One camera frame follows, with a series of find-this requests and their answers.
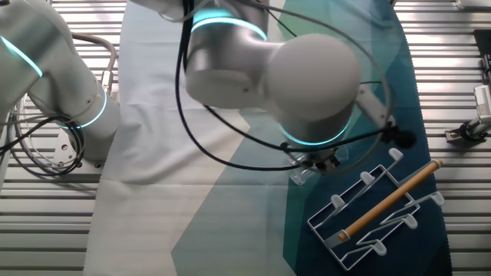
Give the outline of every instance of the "wooden rod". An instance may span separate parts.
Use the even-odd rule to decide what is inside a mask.
[[[350,225],[344,231],[350,237],[352,237],[354,234],[356,234],[358,231],[360,231],[364,226],[366,226],[372,220],[377,218],[377,216],[379,216],[382,212],[387,210],[397,200],[399,200],[401,197],[403,197],[406,192],[409,192],[412,188],[416,187],[416,185],[421,183],[428,176],[430,176],[437,169],[439,169],[441,167],[441,165],[443,164],[443,161],[441,159],[437,159],[437,162],[440,165],[438,165],[435,162],[431,162],[430,164],[428,164],[428,166],[426,166],[424,169],[422,169],[419,173],[417,173],[411,179],[407,180],[407,182],[404,183],[401,187],[399,187],[399,189],[392,192],[387,198],[385,198],[380,203],[378,203],[375,207],[373,207],[370,211],[368,211],[366,214],[364,214],[361,218],[359,218],[356,222],[354,222],[352,225]],[[348,237],[344,233],[339,234],[338,237],[343,242],[345,242],[348,239]]]

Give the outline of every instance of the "black clamp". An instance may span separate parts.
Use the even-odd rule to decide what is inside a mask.
[[[416,145],[416,134],[410,130],[400,130],[398,126],[390,127],[382,135],[381,141],[384,143],[390,143],[394,141],[396,146],[401,149],[410,149]]]
[[[484,142],[484,140],[486,138],[486,133],[481,133],[477,137],[472,137],[467,133],[467,130],[469,129],[469,123],[470,122],[463,123],[462,126],[459,127],[460,136],[466,141]]]

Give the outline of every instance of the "white cloth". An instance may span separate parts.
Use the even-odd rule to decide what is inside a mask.
[[[225,169],[194,146],[176,109],[174,76],[181,28],[154,11],[127,3],[119,59],[121,125],[97,192],[86,276],[177,275],[171,251]],[[201,144],[229,160],[242,137],[189,98],[183,81],[181,97],[189,126]],[[221,114],[241,130],[249,129],[237,110]],[[258,200],[244,204],[267,207],[267,199]],[[280,253],[280,265],[287,271],[283,276],[291,270]],[[261,254],[254,258],[265,259]]]

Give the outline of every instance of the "metal bracket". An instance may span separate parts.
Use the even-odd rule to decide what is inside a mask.
[[[457,7],[463,10],[490,10],[491,2],[489,0],[456,0]]]
[[[387,114],[387,108],[384,104],[375,96],[371,89],[366,84],[360,85],[360,90],[356,97],[356,104],[360,110],[374,122],[377,128],[385,127],[385,116]],[[395,119],[390,116],[389,122],[394,125]]]
[[[63,130],[60,130],[54,149],[54,163],[66,163],[73,159],[77,153],[71,146],[70,137]],[[81,166],[76,168],[71,174],[101,174],[104,163],[93,163],[85,159],[82,160]]]

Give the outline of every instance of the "black cable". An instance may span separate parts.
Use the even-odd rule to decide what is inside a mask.
[[[35,132],[36,130],[38,130],[40,127],[44,126],[45,124],[47,123],[50,123],[50,122],[53,122],[55,121],[57,118],[56,117],[49,117],[49,118],[46,118],[44,120],[42,120],[41,122],[39,122],[37,125],[35,125],[33,128],[31,128],[31,130],[29,130],[27,133],[24,133],[22,136],[18,137],[16,140],[13,140],[9,143],[7,143],[6,145],[0,147],[0,156],[3,156],[5,155],[5,153],[9,150],[11,150],[15,145],[17,145],[21,140],[29,137],[29,135],[31,135],[33,132]]]
[[[370,80],[370,81],[363,81],[363,82],[360,82],[360,84],[381,84],[382,82],[381,81],[378,81],[378,80]]]
[[[79,128],[79,125],[77,125],[75,122],[72,122],[70,118],[65,117],[65,116],[57,116],[57,117],[51,117],[51,118],[53,118],[53,120],[59,120],[62,123],[66,122],[64,124],[65,124],[65,126],[68,127],[68,129],[71,132],[71,134],[72,134],[72,136],[74,138],[74,141],[75,141],[75,149],[77,151],[77,157],[73,160],[73,163],[70,166],[64,168],[63,170],[55,171],[53,169],[49,169],[43,163],[40,163],[36,159],[36,157],[33,156],[32,153],[28,150],[27,146],[24,143],[24,140],[19,140],[18,143],[20,143],[21,148],[24,151],[24,153],[27,155],[27,157],[37,167],[39,167],[41,170],[43,170],[45,173],[42,173],[42,172],[39,173],[39,172],[36,172],[33,169],[30,169],[29,167],[27,167],[18,158],[17,153],[14,150],[11,150],[11,155],[12,155],[12,157],[14,157],[14,159],[17,161],[17,163],[19,164],[20,167],[22,167],[26,171],[30,172],[34,176],[39,176],[39,177],[51,176],[51,177],[55,177],[55,176],[63,176],[63,175],[66,175],[68,173],[71,173],[73,170],[75,170],[78,167],[78,165],[80,164],[80,162],[83,159],[83,157],[84,157],[84,152],[81,152],[81,150],[83,148],[83,145],[84,145],[84,138],[83,138],[83,134],[81,132],[81,129]],[[17,119],[18,118],[15,115],[12,114],[10,116],[10,118],[9,118],[9,121],[12,121],[13,122],[13,121],[16,121]],[[6,133],[7,134],[7,141],[9,141],[10,138],[11,138],[10,129],[11,129],[10,127],[7,128],[7,133]],[[25,135],[21,135],[21,129],[20,129],[20,126],[18,124],[15,125],[15,132],[16,132],[17,137],[23,137],[23,136],[25,136]]]
[[[294,37],[298,37],[296,33],[294,33],[287,25],[285,25],[285,23],[279,20],[279,18],[277,18],[270,10],[267,11],[281,26],[283,26],[283,28],[285,28],[286,31],[288,31]]]
[[[189,6],[188,2],[186,0],[183,1],[183,9],[184,9],[184,16],[187,15],[189,12]],[[271,168],[265,168],[265,167],[254,167],[254,166],[244,166],[244,165],[239,165],[235,163],[231,163],[228,161],[225,161],[223,159],[220,159],[210,152],[208,152],[201,144],[198,142],[198,140],[195,138],[195,136],[191,133],[191,130],[189,129],[189,126],[186,122],[186,118],[184,117],[184,112],[183,112],[183,107],[181,104],[181,99],[180,99],[180,68],[181,64],[184,66],[184,70],[187,69],[187,48],[189,46],[189,38],[191,35],[191,27],[193,18],[190,18],[189,20],[185,21],[183,24],[183,32],[181,33],[181,41],[180,41],[180,46],[179,46],[179,53],[177,56],[177,65],[176,65],[176,80],[175,80],[175,85],[176,85],[176,104],[177,104],[177,110],[179,112],[179,116],[181,119],[181,122],[183,123],[184,130],[186,131],[187,135],[189,138],[193,141],[193,143],[198,147],[198,149],[204,153],[206,156],[209,158],[215,160],[218,163],[222,163],[223,165],[226,166],[231,166],[233,168],[237,169],[247,169],[247,170],[253,170],[253,171],[286,171],[290,169],[297,169],[300,167],[300,165],[295,165],[295,166],[287,166],[287,167],[271,167]]]

